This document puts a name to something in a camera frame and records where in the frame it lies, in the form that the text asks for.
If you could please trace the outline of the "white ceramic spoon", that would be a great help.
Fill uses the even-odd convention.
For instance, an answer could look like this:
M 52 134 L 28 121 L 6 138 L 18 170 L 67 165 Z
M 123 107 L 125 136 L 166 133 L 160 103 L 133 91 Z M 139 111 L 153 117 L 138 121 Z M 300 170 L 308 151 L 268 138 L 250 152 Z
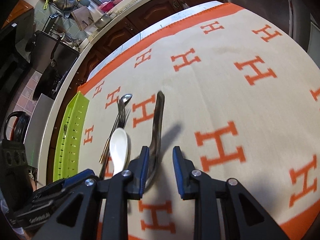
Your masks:
M 110 139 L 110 157 L 113 162 L 113 176 L 121 172 L 127 162 L 129 143 L 123 128 L 117 128 Z

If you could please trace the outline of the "steel fork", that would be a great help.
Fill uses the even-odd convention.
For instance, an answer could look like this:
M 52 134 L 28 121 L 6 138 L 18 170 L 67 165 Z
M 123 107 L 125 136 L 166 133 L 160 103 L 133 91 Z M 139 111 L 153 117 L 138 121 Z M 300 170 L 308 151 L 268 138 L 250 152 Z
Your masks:
M 117 124 L 114 125 L 112 133 L 107 139 L 102 155 L 102 167 L 99 178 L 104 179 L 109 158 L 113 161 L 113 175 L 124 169 L 129 151 L 127 133 L 125 132 L 126 111 L 125 106 L 131 100 L 131 94 L 125 94 L 118 101 Z

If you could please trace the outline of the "dark handled ladle spoon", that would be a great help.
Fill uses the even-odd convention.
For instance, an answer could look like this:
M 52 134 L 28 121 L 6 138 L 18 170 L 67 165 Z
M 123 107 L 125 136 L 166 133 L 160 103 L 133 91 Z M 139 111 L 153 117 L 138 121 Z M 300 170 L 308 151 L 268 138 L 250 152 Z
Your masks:
M 149 146 L 149 168 L 146 179 L 145 189 L 151 186 L 151 182 L 156 174 L 158 159 L 161 152 L 161 137 L 162 137 L 162 120 L 164 111 L 165 96 L 160 90 L 157 93 L 155 111 L 152 124 L 152 138 Z

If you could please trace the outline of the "small steel spoon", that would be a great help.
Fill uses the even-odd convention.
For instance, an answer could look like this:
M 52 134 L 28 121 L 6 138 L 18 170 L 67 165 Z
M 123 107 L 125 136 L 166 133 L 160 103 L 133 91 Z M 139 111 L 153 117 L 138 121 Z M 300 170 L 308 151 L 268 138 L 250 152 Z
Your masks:
M 100 160 L 99 160 L 100 164 L 102 164 L 104 159 L 105 159 L 108 142 L 111 139 L 111 136 L 112 136 L 113 132 L 116 130 L 118 124 L 124 118 L 125 106 L 129 103 L 131 98 L 132 98 L 132 94 L 125 94 L 120 99 L 117 100 L 118 114 L 117 114 L 116 120 L 115 120 L 115 122 L 113 124 L 113 127 L 111 129 L 110 135 L 109 135 L 109 137 L 107 139 L 107 142 L 106 142 L 106 144 L 104 146 L 103 152 L 101 154 L 101 157 L 100 157 Z

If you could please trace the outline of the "green plastic utensil tray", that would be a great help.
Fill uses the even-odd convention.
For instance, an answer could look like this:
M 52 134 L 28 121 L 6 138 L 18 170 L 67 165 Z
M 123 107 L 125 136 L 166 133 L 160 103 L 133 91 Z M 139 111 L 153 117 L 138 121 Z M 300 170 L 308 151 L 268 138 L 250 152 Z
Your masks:
M 77 92 L 66 107 L 57 137 L 53 181 L 78 173 L 80 140 L 89 100 Z

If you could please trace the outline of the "black red air fryer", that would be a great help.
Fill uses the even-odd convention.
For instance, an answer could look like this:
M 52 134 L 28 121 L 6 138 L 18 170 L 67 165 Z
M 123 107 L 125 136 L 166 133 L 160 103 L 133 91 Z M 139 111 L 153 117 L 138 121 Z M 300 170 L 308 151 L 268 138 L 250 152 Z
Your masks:
M 16 117 L 14 125 L 11 130 L 10 138 L 7 138 L 7 127 L 11 118 Z M 15 142 L 24 142 L 27 128 L 30 121 L 30 115 L 24 111 L 11 112 L 4 124 L 4 139 Z

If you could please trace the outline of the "black wok pan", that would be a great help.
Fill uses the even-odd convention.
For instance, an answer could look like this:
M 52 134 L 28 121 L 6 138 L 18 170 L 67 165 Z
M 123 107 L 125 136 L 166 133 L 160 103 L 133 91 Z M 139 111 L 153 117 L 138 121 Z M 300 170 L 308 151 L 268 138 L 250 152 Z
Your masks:
M 57 38 L 57 44 L 61 42 L 62 37 L 59 36 Z M 53 59 L 53 53 L 56 50 L 57 45 L 55 46 L 52 55 L 51 55 L 51 63 L 48 65 L 44 73 L 42 73 L 36 88 L 33 93 L 33 100 L 37 101 L 41 94 L 46 95 L 49 98 L 53 98 L 56 93 L 57 87 L 59 86 L 59 82 L 62 80 L 65 74 L 60 75 L 57 72 L 56 61 Z

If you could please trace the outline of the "orange beige H-pattern cloth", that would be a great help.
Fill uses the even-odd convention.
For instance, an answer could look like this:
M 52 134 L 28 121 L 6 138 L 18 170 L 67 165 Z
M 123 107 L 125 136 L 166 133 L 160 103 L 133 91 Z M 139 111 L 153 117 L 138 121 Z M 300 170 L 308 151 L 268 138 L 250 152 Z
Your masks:
M 80 92 L 89 100 L 79 170 L 99 158 L 132 94 L 130 157 L 152 137 L 156 94 L 165 96 L 159 167 L 129 202 L 129 239 L 192 239 L 194 202 L 181 200 L 172 164 L 180 146 L 212 178 L 236 178 L 290 239 L 319 213 L 319 68 L 266 19 L 226 3 L 141 39 L 97 66 Z

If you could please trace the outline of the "steel range hood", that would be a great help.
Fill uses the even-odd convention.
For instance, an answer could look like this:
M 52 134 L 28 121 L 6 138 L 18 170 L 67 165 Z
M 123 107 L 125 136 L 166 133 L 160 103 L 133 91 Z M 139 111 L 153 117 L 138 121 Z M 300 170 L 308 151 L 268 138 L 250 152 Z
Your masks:
M 57 44 L 56 38 L 42 31 L 38 34 L 35 48 L 30 54 L 31 67 L 38 72 L 44 73 L 51 63 L 50 57 L 56 45 L 53 59 L 56 61 L 57 72 L 63 75 L 69 71 L 80 53 L 62 42 Z

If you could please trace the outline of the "steel pot on counter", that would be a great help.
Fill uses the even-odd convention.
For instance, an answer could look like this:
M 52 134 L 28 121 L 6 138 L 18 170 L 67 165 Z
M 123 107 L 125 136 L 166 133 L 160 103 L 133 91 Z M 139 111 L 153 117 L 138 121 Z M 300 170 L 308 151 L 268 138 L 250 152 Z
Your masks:
M 107 24 L 109 24 L 116 17 L 115 13 L 110 15 L 103 14 L 98 18 L 98 20 L 94 23 L 95 27 L 98 29 L 104 28 Z

